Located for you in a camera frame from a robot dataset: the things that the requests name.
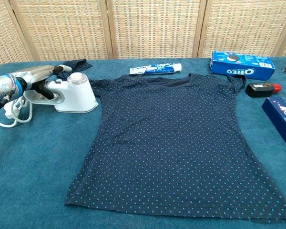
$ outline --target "table surface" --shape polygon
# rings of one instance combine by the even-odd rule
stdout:
[[[272,58],[276,71],[270,82],[282,85],[273,96],[286,98],[286,57]],[[54,62],[19,62],[0,66],[0,75]],[[85,73],[91,79],[117,78],[129,68],[154,63],[182,64],[182,72],[162,75],[182,78],[189,73],[208,75],[209,59],[91,60]],[[102,104],[85,114],[56,112],[52,105],[33,105],[33,119],[7,129],[0,127],[0,228],[284,228],[238,219],[202,219],[125,214],[63,204],[97,134]],[[237,96],[236,114],[242,133],[286,197],[286,143],[261,108],[265,98]],[[21,110],[21,118],[28,110]],[[12,123],[0,111],[0,121]]]

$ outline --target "metal robot arm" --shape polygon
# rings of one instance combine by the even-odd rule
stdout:
[[[44,87],[45,80],[53,74],[70,71],[72,68],[66,65],[42,65],[0,76],[0,109],[7,102],[21,97],[26,90],[35,90],[47,99],[53,99],[53,93]]]

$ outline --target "dark blue box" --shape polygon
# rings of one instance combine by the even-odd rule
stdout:
[[[286,142],[286,99],[283,97],[266,98],[262,108]]]
[[[245,75],[248,79],[268,81],[275,72],[275,66],[270,57],[213,51],[210,72],[222,75]]]

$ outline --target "navy polka dot t-shirt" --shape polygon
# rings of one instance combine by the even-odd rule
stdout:
[[[102,124],[65,204],[125,213],[286,221],[286,199],[246,143],[245,79],[91,80]]]

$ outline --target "black cloth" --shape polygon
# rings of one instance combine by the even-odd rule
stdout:
[[[92,67],[92,65],[89,64],[86,59],[66,61],[63,63],[63,65],[67,65],[72,68],[71,72],[58,73],[57,78],[62,79],[63,81],[66,81],[72,73],[78,73]]]
[[[147,215],[286,221],[286,199],[246,143],[245,78],[91,80],[102,124],[65,204]]]

